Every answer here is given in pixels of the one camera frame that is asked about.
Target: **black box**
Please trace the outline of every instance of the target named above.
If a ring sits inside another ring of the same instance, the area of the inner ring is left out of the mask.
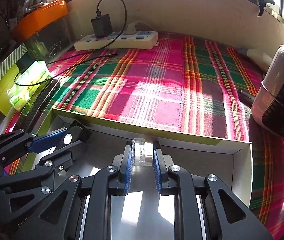
[[[91,20],[91,23],[93,26],[94,34],[97,38],[109,36],[113,32],[110,16],[108,14],[93,18]]]

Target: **orange lid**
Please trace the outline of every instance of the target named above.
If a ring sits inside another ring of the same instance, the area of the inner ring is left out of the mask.
[[[12,37],[16,42],[22,43],[51,22],[67,14],[64,0],[49,3],[25,16],[12,30]]]

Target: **blue textured pad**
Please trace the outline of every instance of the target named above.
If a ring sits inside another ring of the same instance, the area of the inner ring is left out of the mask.
[[[130,148],[128,163],[126,165],[126,171],[125,171],[125,186],[124,186],[124,193],[125,194],[127,194],[129,192],[130,184],[131,184],[132,168],[133,168],[133,159],[132,158],[133,158],[132,148]]]
[[[29,152],[31,153],[41,153],[50,149],[54,146],[57,146],[61,138],[64,136],[67,130],[58,131],[56,133],[52,133],[48,136],[44,136],[43,138],[34,140],[31,147],[29,147]]]
[[[154,176],[155,176],[155,184],[156,189],[158,190],[159,194],[162,191],[162,182],[161,182],[161,171],[159,167],[158,157],[156,155],[156,151],[153,150],[153,170],[154,170]]]

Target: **white power strip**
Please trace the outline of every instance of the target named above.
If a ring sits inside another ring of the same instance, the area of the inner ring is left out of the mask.
[[[107,37],[97,38],[88,35],[74,44],[75,50],[100,49],[114,40],[120,32],[113,32]],[[137,31],[132,35],[121,34],[121,36],[107,46],[107,49],[152,49],[158,45],[158,33],[148,31]]]

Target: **striped box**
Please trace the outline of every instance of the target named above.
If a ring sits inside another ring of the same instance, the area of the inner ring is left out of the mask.
[[[26,52],[27,49],[23,43],[0,64],[0,80]]]

